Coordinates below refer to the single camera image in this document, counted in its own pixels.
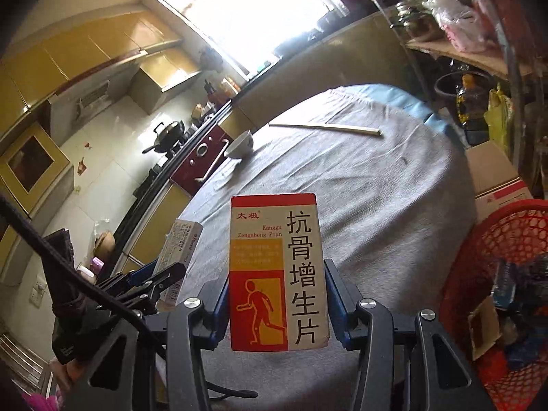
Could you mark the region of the left hand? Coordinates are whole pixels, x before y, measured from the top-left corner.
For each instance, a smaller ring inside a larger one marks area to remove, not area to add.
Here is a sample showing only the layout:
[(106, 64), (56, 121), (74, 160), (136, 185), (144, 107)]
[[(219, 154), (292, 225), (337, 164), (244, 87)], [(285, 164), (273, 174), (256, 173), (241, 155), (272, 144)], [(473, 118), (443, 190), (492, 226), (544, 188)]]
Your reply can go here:
[(56, 357), (49, 362), (49, 368), (54, 376), (56, 383), (63, 394), (67, 394), (73, 385), (85, 373), (86, 365), (73, 359), (63, 365)]

